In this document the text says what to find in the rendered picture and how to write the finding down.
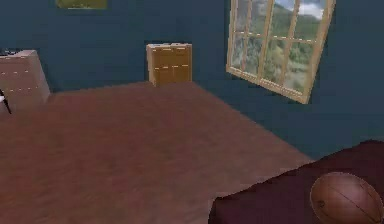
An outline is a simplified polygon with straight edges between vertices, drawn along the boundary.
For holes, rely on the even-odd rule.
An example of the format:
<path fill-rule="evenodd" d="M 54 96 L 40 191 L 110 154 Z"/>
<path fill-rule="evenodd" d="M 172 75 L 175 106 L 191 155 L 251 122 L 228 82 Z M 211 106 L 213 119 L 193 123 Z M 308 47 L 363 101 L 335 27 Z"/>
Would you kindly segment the black and white chair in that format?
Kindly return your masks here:
<path fill-rule="evenodd" d="M 7 111 L 9 114 L 12 114 L 12 111 L 9 107 L 9 103 L 8 103 L 8 100 L 7 98 L 5 97 L 5 94 L 4 92 L 0 89 L 0 101 L 5 105 Z"/>

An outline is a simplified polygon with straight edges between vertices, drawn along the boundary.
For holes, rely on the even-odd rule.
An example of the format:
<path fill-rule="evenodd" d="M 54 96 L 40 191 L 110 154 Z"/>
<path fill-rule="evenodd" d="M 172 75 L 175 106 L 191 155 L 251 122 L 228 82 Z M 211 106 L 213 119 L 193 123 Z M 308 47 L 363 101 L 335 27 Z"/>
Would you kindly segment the yellow wooden drawer cabinet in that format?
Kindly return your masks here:
<path fill-rule="evenodd" d="M 192 45 L 161 43 L 146 46 L 148 80 L 154 86 L 192 80 Z"/>

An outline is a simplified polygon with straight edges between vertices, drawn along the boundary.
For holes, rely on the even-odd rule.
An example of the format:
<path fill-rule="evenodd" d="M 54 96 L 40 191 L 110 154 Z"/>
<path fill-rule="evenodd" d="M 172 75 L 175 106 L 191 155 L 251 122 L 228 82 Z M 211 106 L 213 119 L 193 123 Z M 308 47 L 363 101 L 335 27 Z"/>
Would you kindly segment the brown basketball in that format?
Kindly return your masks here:
<path fill-rule="evenodd" d="M 384 223 L 384 202 L 379 193 L 350 173 L 320 176 L 311 187 L 310 202 L 322 224 Z"/>

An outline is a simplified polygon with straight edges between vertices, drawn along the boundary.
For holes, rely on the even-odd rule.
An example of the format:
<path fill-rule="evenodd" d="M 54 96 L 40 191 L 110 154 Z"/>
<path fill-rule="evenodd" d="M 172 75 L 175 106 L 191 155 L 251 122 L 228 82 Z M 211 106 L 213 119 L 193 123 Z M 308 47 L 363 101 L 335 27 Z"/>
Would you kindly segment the green framed picture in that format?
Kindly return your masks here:
<path fill-rule="evenodd" d="M 55 0 L 61 9 L 106 9 L 108 0 Z"/>

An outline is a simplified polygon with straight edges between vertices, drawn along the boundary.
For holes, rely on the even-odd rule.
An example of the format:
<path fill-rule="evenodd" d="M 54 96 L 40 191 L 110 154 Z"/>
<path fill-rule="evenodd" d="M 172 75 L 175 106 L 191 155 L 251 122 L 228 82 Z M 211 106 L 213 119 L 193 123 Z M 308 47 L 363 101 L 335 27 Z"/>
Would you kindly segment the wooden framed window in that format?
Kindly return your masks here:
<path fill-rule="evenodd" d="M 309 102 L 336 0 L 231 0 L 226 71 Z"/>

